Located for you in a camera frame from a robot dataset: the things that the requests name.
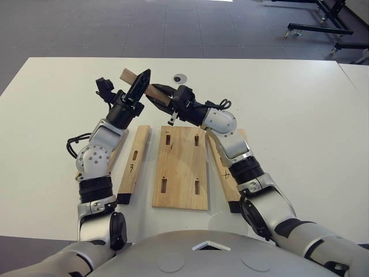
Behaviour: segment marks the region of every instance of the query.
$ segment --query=wooden stick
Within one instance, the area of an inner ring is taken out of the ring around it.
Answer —
[[[124,130],[123,134],[122,134],[122,137],[121,137],[121,140],[119,141],[119,144],[118,146],[114,149],[114,151],[111,153],[110,155],[110,160],[109,160],[109,164],[108,164],[108,170],[111,171],[114,164],[115,164],[115,160],[116,160],[116,157],[118,156],[118,153],[121,152],[121,149],[123,147],[123,144],[125,143],[126,141],[126,138],[127,138],[127,135],[128,135],[129,131],[128,129]]]
[[[120,78],[124,82],[132,85],[134,80],[137,78],[137,75],[125,68]],[[165,95],[152,85],[148,86],[148,88],[145,91],[145,94],[162,101],[163,103],[165,103],[166,106],[168,106],[171,101],[171,98],[169,96]]]
[[[142,161],[144,159],[146,142],[148,140],[150,130],[151,128],[149,125],[142,125],[137,128],[137,133],[134,137],[125,172],[123,173],[122,182],[118,190],[118,195],[116,196],[116,202],[118,204],[129,204],[131,195],[134,192],[134,186],[137,183]]]
[[[239,129],[238,132],[246,139],[246,132],[244,129]],[[229,169],[222,165],[214,140],[210,136],[208,136],[208,140],[214,156],[214,161],[217,167],[217,172],[223,188],[224,196],[229,204],[229,209],[232,213],[240,213],[240,193],[237,190],[237,183],[229,172]]]

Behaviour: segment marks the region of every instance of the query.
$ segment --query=caster wheel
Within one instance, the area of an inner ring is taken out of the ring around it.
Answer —
[[[330,53],[329,53],[329,54],[330,54],[331,56],[333,56],[335,53],[337,53],[337,51],[338,51],[338,50],[337,50],[336,48],[334,48],[334,49],[332,49],[332,50],[330,51]]]

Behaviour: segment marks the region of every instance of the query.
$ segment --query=wooden board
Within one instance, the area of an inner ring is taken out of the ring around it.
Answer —
[[[153,207],[208,209],[205,132],[161,127]]]
[[[116,196],[118,204],[129,204],[144,159],[150,130],[151,128],[149,125],[141,125],[137,128],[125,172],[123,173],[122,182],[118,190],[118,195]]]
[[[244,137],[244,139],[246,139],[246,132],[244,129],[239,129],[238,132]],[[229,172],[229,169],[222,165],[214,140],[208,136],[208,141],[210,148],[212,149],[218,176],[223,188],[225,199],[229,204],[229,208],[231,212],[240,212],[238,207],[240,193],[237,190],[237,183]]]
[[[115,161],[116,161],[117,157],[119,156],[119,154],[122,150],[122,147],[123,147],[123,145],[126,141],[126,138],[128,136],[128,132],[129,132],[128,129],[123,131],[123,134],[122,134],[121,140],[119,141],[118,146],[114,149],[114,151],[110,155],[110,161],[109,161],[109,164],[108,164],[109,171],[111,171],[113,169]]]

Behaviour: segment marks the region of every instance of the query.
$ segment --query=black cable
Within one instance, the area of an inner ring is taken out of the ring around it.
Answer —
[[[243,203],[244,203],[245,198],[246,198],[246,194],[245,193],[242,193],[241,194],[239,205],[240,205],[241,215],[242,215],[243,219],[248,223],[246,214],[244,213],[244,209],[243,209]]]
[[[193,108],[216,108],[217,110],[226,110],[226,109],[230,108],[231,105],[232,105],[232,102],[229,101],[227,98],[225,98],[219,103],[219,105],[216,105],[216,104],[202,104],[202,105],[195,106]]]
[[[71,146],[72,143],[78,143],[80,140],[87,140],[90,138],[91,133],[84,133],[81,134],[77,137],[71,137],[67,140],[67,151],[68,153],[73,157],[73,158],[77,158],[77,153],[74,151],[73,147]]]

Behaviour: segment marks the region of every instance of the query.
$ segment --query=black metal stand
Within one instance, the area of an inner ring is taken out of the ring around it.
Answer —
[[[362,57],[356,60],[355,62],[351,62],[351,64],[361,65],[363,62],[369,59],[369,43],[340,43],[340,42],[337,42],[334,45],[334,48],[332,49],[330,53],[331,55],[333,55],[338,50],[342,50],[342,49],[363,49],[364,50]]]
[[[272,0],[272,2],[295,2],[295,3],[317,4],[318,9],[321,9],[325,15],[324,17],[321,18],[321,23],[324,23],[326,20],[329,19],[334,24],[334,26],[336,26],[336,28],[328,28],[328,27],[318,27],[314,25],[289,23],[287,26],[288,30],[285,36],[286,38],[293,30],[297,30],[298,35],[300,35],[301,30],[323,33],[336,33],[339,35],[353,34],[353,31],[338,16],[341,9],[345,6],[345,0],[336,0],[332,8],[328,7],[328,5],[323,0]]]

